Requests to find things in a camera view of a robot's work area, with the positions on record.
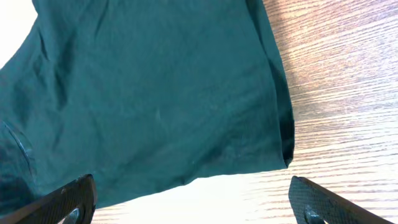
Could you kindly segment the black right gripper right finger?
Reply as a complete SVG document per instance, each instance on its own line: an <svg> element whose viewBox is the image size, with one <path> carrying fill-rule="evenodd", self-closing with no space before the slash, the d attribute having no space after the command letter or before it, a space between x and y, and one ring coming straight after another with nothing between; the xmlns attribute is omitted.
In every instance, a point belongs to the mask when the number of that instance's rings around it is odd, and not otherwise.
<svg viewBox="0 0 398 224"><path fill-rule="evenodd" d="M392 224L304 177L292 177L289 202L298 224Z"/></svg>

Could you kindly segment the black shorts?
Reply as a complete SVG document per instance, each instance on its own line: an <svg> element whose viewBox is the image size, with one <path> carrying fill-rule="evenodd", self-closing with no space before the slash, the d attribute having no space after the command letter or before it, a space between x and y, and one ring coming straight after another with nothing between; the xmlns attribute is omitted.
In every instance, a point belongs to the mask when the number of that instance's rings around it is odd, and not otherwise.
<svg viewBox="0 0 398 224"><path fill-rule="evenodd" d="M291 163L292 104L262 1L33 5L1 69L1 215L83 174L102 208Z"/></svg>

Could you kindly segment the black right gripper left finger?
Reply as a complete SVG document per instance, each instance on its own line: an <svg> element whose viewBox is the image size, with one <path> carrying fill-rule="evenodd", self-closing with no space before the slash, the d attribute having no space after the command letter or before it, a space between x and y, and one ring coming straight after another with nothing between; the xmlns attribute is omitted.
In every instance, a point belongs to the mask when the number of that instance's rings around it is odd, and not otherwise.
<svg viewBox="0 0 398 224"><path fill-rule="evenodd" d="M96 203L94 178L86 174L2 217L1 224L90 224Z"/></svg>

